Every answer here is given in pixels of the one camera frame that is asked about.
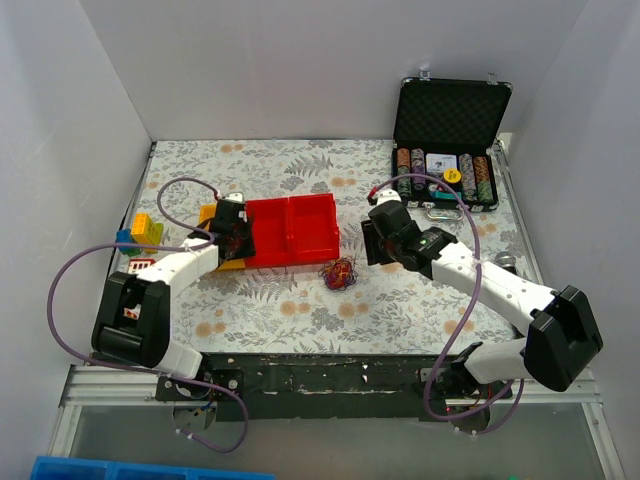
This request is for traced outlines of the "red double plastic bin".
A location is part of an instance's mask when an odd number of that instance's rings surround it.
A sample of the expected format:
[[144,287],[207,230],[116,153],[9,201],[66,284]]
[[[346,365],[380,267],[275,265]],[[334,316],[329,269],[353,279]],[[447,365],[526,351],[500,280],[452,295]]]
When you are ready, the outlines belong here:
[[247,269],[326,263],[340,257],[336,203],[331,193],[250,200],[256,253]]

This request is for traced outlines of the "colourful wire ball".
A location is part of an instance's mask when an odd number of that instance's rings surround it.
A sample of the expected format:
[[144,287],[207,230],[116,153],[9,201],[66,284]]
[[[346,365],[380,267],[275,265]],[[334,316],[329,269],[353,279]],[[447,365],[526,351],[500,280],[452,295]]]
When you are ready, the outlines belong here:
[[318,272],[325,286],[331,291],[342,291],[357,281],[354,257],[340,257],[322,266]]

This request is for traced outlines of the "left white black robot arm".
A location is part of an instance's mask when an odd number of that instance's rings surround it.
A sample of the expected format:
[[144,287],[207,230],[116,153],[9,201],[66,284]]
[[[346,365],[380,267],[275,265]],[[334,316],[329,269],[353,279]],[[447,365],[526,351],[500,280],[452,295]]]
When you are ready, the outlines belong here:
[[97,352],[178,377],[178,387],[193,400],[213,386],[200,367],[203,356],[173,339],[171,303],[202,276],[235,257],[255,253],[251,220],[240,193],[218,200],[213,217],[198,225],[180,250],[134,273],[107,279],[91,344]]

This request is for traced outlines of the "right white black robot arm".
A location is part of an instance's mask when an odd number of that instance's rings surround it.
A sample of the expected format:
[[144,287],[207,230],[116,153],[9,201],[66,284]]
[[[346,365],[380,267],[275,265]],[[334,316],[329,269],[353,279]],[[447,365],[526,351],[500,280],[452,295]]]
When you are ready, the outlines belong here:
[[519,331],[517,340],[467,347],[438,375],[443,387],[471,398],[493,382],[525,379],[564,392],[603,348],[587,296],[574,286],[557,291],[480,262],[454,235],[421,229],[395,200],[375,206],[362,230],[369,264],[397,262],[475,296]]

